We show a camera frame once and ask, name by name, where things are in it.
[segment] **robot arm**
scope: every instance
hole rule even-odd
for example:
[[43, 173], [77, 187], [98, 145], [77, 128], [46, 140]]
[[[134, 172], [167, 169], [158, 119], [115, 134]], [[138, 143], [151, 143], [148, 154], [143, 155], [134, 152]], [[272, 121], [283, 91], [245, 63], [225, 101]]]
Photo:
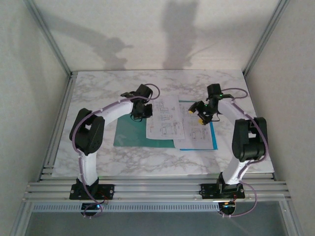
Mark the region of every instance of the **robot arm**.
[[[103, 129], [109, 125], [112, 121], [118, 119], [119, 117], [130, 114], [132, 112], [133, 103], [131, 101], [126, 101], [119, 103], [108, 110], [104, 111], [99, 117], [103, 117], [105, 121]], [[95, 181], [97, 181], [98, 176], [96, 172], [96, 155], [97, 151], [93, 153], [89, 153], [87, 155], [82, 156], [82, 167], [84, 180], [87, 185], [92, 185]]]
[[[233, 96], [223, 94], [219, 84], [212, 84], [207, 87], [208, 103], [203, 101], [195, 102], [190, 112], [198, 112], [201, 122], [206, 125], [211, 122], [214, 114], [222, 114], [234, 125], [232, 140], [232, 151], [234, 157], [228, 167], [220, 174], [214, 192], [222, 198], [233, 196], [241, 187], [240, 179], [245, 174], [247, 164], [258, 160], [265, 154], [265, 145], [259, 131], [234, 104]], [[267, 125], [264, 118], [253, 119], [258, 125], [261, 133], [267, 139]]]
[[[100, 115], [92, 115], [82, 125], [80, 125], [75, 134], [75, 145], [83, 152], [82, 155], [82, 170], [78, 176], [77, 183], [82, 183], [82, 174], [86, 185], [93, 186], [98, 183], [98, 176], [96, 172], [96, 155], [103, 141], [103, 133], [105, 127], [112, 121], [118, 119], [123, 115], [130, 114], [133, 119], [143, 119], [152, 116], [152, 105], [146, 104], [152, 96], [153, 91], [146, 85], [140, 85], [136, 91], [126, 92], [121, 97], [127, 97], [130, 100], [118, 102], [115, 105], [108, 107]], [[79, 111], [78, 116], [74, 122], [70, 132], [70, 139], [72, 140], [73, 132], [79, 122], [89, 115], [91, 111], [83, 108]]]
[[[210, 85], [207, 87], [207, 90], [208, 103], [205, 104], [203, 101], [196, 102], [190, 107], [189, 111], [193, 113], [198, 112], [198, 116], [201, 118], [203, 124], [211, 122], [214, 114], [222, 114], [234, 124], [232, 140], [234, 157], [226, 170], [220, 174], [216, 186], [211, 190], [215, 192], [215, 198], [229, 198], [240, 190], [241, 184], [239, 180], [246, 170], [239, 176], [240, 171], [244, 169], [250, 161], [258, 160], [264, 155], [265, 146], [251, 120], [248, 120], [247, 117], [233, 105], [233, 96], [223, 94], [219, 84]], [[152, 96], [152, 93], [152, 90], [147, 86], [140, 85], [136, 92], [121, 95], [130, 100], [107, 107], [100, 116], [92, 115], [79, 126], [75, 134], [75, 145], [77, 149], [80, 149], [84, 153], [82, 156], [83, 173], [80, 173], [77, 179], [80, 195], [84, 192], [82, 188], [82, 174], [84, 175], [86, 185], [90, 187], [89, 192], [93, 192], [94, 186], [97, 188], [96, 154], [102, 143], [104, 128], [112, 121], [126, 114], [131, 114], [134, 119], [150, 117], [152, 115], [152, 105], [146, 105], [148, 100], [145, 98]], [[79, 112], [70, 133], [71, 140], [75, 127], [90, 113], [91, 111], [85, 108]], [[254, 118], [254, 120], [260, 127], [263, 135], [267, 137], [266, 120], [264, 118]], [[256, 134], [256, 136], [250, 138], [249, 133]]]

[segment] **teal cutting mat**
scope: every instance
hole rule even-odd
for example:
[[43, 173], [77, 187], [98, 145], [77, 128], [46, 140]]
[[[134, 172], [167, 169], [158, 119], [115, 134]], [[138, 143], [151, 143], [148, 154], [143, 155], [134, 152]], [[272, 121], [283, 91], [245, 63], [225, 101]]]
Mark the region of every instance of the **teal cutting mat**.
[[147, 139], [146, 125], [146, 119], [143, 119], [141, 122], [136, 122], [130, 118], [130, 115], [119, 117], [117, 119], [114, 146], [175, 148], [173, 140]]

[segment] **white backdrop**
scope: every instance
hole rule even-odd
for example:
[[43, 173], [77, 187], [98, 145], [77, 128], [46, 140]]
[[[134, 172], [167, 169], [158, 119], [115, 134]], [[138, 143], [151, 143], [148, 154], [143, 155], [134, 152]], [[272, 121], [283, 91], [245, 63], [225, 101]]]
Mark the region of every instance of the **white backdrop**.
[[286, 180], [305, 235], [315, 235], [315, 4], [292, 0], [247, 77], [279, 180]]
[[7, 236], [39, 176], [67, 79], [23, 1], [2, 0], [0, 21], [0, 235]]
[[278, 0], [35, 0], [71, 70], [242, 69]]

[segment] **white marble tabletop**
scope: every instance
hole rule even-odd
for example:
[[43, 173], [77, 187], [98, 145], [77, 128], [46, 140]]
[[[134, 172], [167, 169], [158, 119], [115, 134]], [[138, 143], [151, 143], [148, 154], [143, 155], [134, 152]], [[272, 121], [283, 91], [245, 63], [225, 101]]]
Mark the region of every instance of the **white marble tabletop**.
[[[76, 177], [79, 173], [78, 155], [72, 149], [69, 133], [82, 108], [98, 110], [126, 91], [136, 90], [140, 84], [154, 83], [161, 96], [178, 95], [180, 99], [205, 100], [207, 86], [220, 83], [222, 89], [247, 86], [240, 70], [146, 70], [146, 71], [89, 71], [79, 72], [66, 122], [63, 129], [53, 177]], [[241, 92], [231, 90], [232, 95]], [[255, 116], [250, 97], [237, 103]], [[172, 176], [216, 174], [223, 171], [233, 154], [231, 142], [233, 125], [223, 116], [214, 122], [218, 150], [180, 151], [175, 148], [114, 147], [117, 121], [104, 131], [103, 144], [97, 153], [99, 176]], [[273, 173], [270, 159], [250, 167], [249, 173]]]

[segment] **metal bar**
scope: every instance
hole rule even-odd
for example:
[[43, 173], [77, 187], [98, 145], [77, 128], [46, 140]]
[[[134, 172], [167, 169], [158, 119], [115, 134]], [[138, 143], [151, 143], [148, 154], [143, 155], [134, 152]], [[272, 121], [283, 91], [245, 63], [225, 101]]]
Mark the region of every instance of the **metal bar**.
[[288, 199], [288, 201], [286, 201], [286, 202], [289, 206], [290, 213], [291, 213], [292, 219], [294, 221], [293, 223], [294, 223], [296, 231], [298, 233], [297, 235], [303, 236], [304, 234], [303, 234], [302, 226], [301, 226], [301, 223], [300, 223], [299, 218], [297, 216], [297, 213], [295, 211], [293, 201], [292, 201], [292, 199]]
[[[215, 183], [216, 179], [147, 179], [146, 181], [139, 181], [136, 179], [100, 179], [100, 184], [127, 184], [127, 185], [139, 185], [141, 184], [150, 184], [150, 185], [164, 185], [164, 184], [201, 184], [201, 183]], [[286, 184], [285, 181], [271, 181], [270, 179], [246, 179], [246, 183], [248, 184]], [[75, 184], [74, 179], [70, 180], [51, 180], [51, 181], [41, 181], [30, 183], [32, 186], [40, 185], [40, 186], [71, 186]]]
[[47, 150], [47, 162], [45, 163], [46, 165], [51, 165], [54, 164], [56, 155], [57, 155], [57, 150], [59, 146], [59, 142], [61, 139], [61, 135], [63, 132], [63, 126], [65, 123], [65, 119], [67, 116], [67, 111], [71, 102], [71, 96], [72, 92], [74, 90], [74, 85], [75, 85], [75, 80], [77, 78], [77, 73], [74, 73], [68, 83], [67, 89], [65, 91], [65, 94], [63, 96], [63, 101], [61, 103], [61, 107], [58, 113], [58, 117], [56, 120], [56, 125], [54, 129], [54, 133], [52, 135], [51, 142], [49, 144], [48, 150]]
[[283, 220], [285, 223], [285, 228], [287, 230], [287, 233], [289, 236], [295, 236], [295, 235], [300, 235], [298, 234], [295, 222], [293, 220], [290, 207], [285, 199], [282, 201], [279, 201], [280, 208], [281, 208], [281, 213], [283, 216]]
[[[42, 174], [41, 176], [41, 180], [49, 180], [49, 181], [60, 181], [60, 180], [72, 180], [75, 181], [76, 177], [52, 177], [53, 170], [52, 169], [47, 169], [45, 170], [45, 173]], [[189, 180], [194, 180], [194, 179], [217, 179], [219, 176], [219, 174], [209, 174], [209, 175], [188, 175], [188, 176], [175, 176], [175, 177], [164, 177], [164, 176], [110, 176], [110, 177], [99, 177], [100, 180], [125, 180], [125, 181], [147, 181], [148, 178], [150, 180], [167, 180], [167, 179], [171, 179], [171, 180], [185, 180], [185, 179], [189, 179]], [[273, 179], [272, 173], [246, 173], [243, 177], [243, 179], [260, 179], [260, 180], [270, 180]]]
[[67, 91], [68, 91], [71, 83], [72, 83], [71, 78], [69, 78], [68, 79], [68, 83], [67, 83], [67, 85], [64, 88], [63, 98], [62, 98], [62, 101], [61, 101], [61, 104], [60, 104], [60, 107], [59, 107], [59, 110], [58, 110], [58, 114], [57, 114], [57, 117], [56, 117], [56, 120], [55, 120], [53, 134], [52, 134], [52, 136], [50, 138], [49, 145], [48, 145], [48, 148], [47, 148], [47, 151], [46, 151], [46, 154], [45, 154], [45, 162], [44, 162], [44, 165], [43, 165], [42, 173], [43, 173], [44, 170], [48, 170], [48, 169], [45, 169], [45, 168], [46, 168], [47, 164], [49, 163], [49, 155], [50, 155], [50, 152], [51, 152], [50, 146], [51, 146], [51, 143], [53, 143], [53, 141], [54, 141], [54, 136], [55, 136], [55, 133], [57, 132], [57, 127], [58, 127], [58, 123], [59, 123], [59, 117], [61, 115], [61, 112], [63, 111], [64, 99], [65, 99], [65, 96], [67, 94]]
[[35, 2], [33, 0], [24, 0], [24, 3], [26, 5], [27, 9], [29, 10], [30, 14], [34, 18], [35, 22], [37, 23], [38, 27], [41, 29], [42, 33], [44, 34], [44, 37], [46, 38], [47, 43], [49, 44], [49, 46], [53, 50], [57, 60], [59, 61], [62, 68], [64, 69], [65, 73], [68, 76], [70, 76], [71, 70], [70, 70], [67, 62], [65, 61], [65, 59], [64, 59], [57, 43], [55, 42], [52, 34], [48, 30], [47, 24], [45, 23], [44, 18], [42, 16], [42, 14], [40, 13], [40, 11], [38, 10]]
[[32, 214], [32, 209], [32, 202], [22, 202], [17, 218], [15, 219], [13, 228], [10, 233], [11, 236], [25, 235]]
[[[287, 199], [290, 199], [289, 192], [283, 192], [283, 191], [259, 191], [257, 193], [258, 200], [260, 202], [262, 201], [277, 201], [277, 195], [285, 197]], [[222, 199], [208, 199], [203, 200], [200, 195], [175, 195], [175, 196], [162, 196], [162, 195], [150, 195], [150, 196], [128, 196], [120, 195], [118, 197], [115, 197], [110, 202], [222, 202], [226, 200]], [[253, 202], [254, 201], [254, 194], [248, 193], [246, 194], [245, 199], [237, 199], [238, 202]], [[54, 194], [49, 195], [41, 195], [33, 198], [23, 198], [23, 202], [63, 202], [63, 203], [72, 203], [72, 202], [85, 202], [85, 203], [92, 203], [91, 200], [70, 200], [68, 196], [59, 194], [58, 196], [55, 196]]]
[[250, 60], [247, 62], [247, 65], [245, 66], [244, 70], [243, 70], [243, 75], [244, 78], [246, 80], [246, 77], [248, 76], [248, 74], [250, 73], [250, 71], [252, 70], [253, 66], [255, 65], [257, 59], [259, 58], [262, 50], [264, 49], [267, 41], [269, 40], [272, 32], [274, 31], [279, 19], [281, 18], [281, 16], [284, 13], [285, 8], [287, 7], [287, 5], [289, 4], [290, 0], [280, 0], [278, 2], [278, 5], [276, 7], [276, 9], [274, 10], [267, 26], [266, 29], [264, 30], [262, 36], [259, 39], [258, 44], [256, 45], [252, 56], [250, 57]]
[[[255, 190], [287, 190], [286, 184], [252, 184]], [[67, 192], [71, 185], [30, 185], [27, 192]], [[135, 191], [199, 191], [199, 184], [169, 184], [169, 185], [117, 185], [115, 192]]]
[[[81, 203], [36, 203], [33, 212], [83, 212]], [[103, 205], [104, 212], [206, 212], [218, 211], [219, 204], [196, 203], [122, 203]]]

